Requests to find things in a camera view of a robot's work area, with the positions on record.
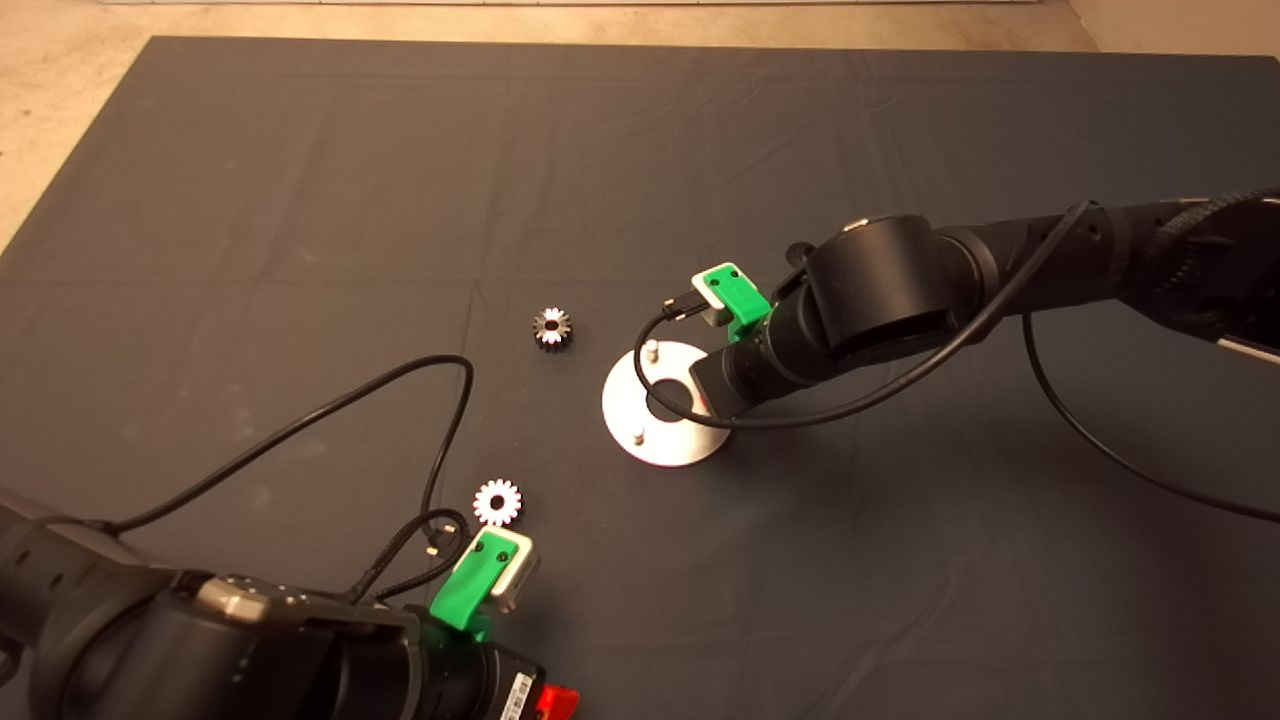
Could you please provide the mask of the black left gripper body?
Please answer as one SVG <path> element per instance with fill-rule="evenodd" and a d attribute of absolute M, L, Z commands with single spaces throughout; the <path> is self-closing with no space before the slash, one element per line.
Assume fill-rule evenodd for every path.
<path fill-rule="evenodd" d="M 408 719 L 535 719 L 547 684 L 539 662 L 503 644 L 477 641 L 407 605 L 419 621 L 420 684 Z"/>

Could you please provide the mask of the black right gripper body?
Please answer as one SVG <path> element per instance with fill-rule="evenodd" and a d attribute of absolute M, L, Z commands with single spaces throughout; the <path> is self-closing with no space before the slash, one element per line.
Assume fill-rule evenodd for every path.
<path fill-rule="evenodd" d="M 739 342 L 690 368 L 694 384 L 713 402 L 713 415 L 735 419 L 838 374 L 817 302 L 783 300 Z"/>

